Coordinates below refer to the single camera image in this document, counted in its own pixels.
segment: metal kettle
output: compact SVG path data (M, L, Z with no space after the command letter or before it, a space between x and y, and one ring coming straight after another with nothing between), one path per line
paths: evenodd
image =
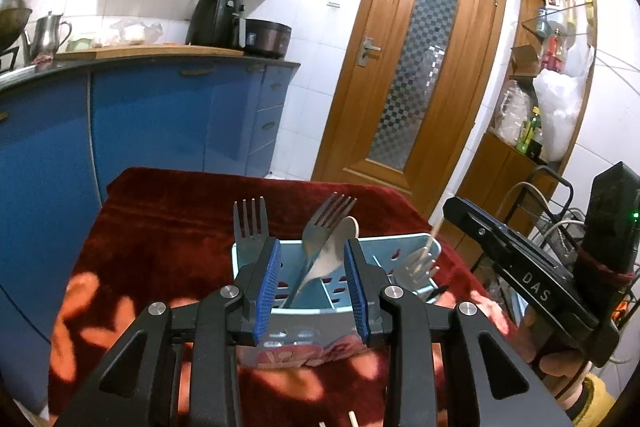
M41 53L55 54L60 46L71 36L71 31L73 29L71 23L67 21L61 23L61 18L62 14L52 15L52 13L49 12L49 15L38 19L36 22L36 29L33 33L33 41L29 39L27 31L24 31L24 38L27 44L25 48L28 48L29 50L29 62L33 61L33 59ZM62 39L62 41L60 41L60 26L65 24L69 27L69 33L66 34L66 37Z

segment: silver bolt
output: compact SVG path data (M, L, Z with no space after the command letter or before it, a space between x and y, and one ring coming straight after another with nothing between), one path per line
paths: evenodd
M225 299L232 299L234 297L237 297L239 293L240 290L230 284L220 290L220 295L222 295Z
M149 305L149 313L152 315L162 315L166 311L166 304L164 302L154 302Z
M475 304L473 304L473 302L468 302L468 301L461 302L459 308L461 313L468 315L469 317L471 315L475 315L476 312L478 311L478 307Z
M387 286L385 295L390 299L399 299L404 295L404 290L400 286Z

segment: red tablecloth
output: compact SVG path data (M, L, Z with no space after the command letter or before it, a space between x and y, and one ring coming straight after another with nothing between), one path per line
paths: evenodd
M360 237L431 230L411 204L389 188L143 168L124 171L109 187L54 328L52 418L150 302L180 305L232 282L234 201L265 197L270 234L299 239L309 217L334 191L358 198L351 215L360 224ZM448 284L458 299L467 298L473 289L482 292L449 245L443 245L438 264L436 282ZM350 410L361 426L378 423L385 385L386 354L378 352L315 368L243 369L244 425L313 426L324 421L329 427L347 427Z

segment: door glass window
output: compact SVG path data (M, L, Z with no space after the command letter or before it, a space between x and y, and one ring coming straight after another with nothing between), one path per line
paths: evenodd
M438 81L457 7L458 0L414 1L370 160L404 169Z

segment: blue gripper pad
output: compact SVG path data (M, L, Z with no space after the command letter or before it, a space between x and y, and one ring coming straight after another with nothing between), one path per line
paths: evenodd
M262 279L262 285L260 286L260 292L255 301L254 341L256 344L260 343L262 336L266 333L267 327L269 326L269 318L276 296L281 264L282 247L280 246L280 241L276 239L271 249L269 262Z
M366 345L371 331L369 330L369 317L367 316L367 299L362 288L362 281L356 265L356 260L349 242L344 244L344 273L347 277L347 286L353 307L353 318L356 322L356 330Z

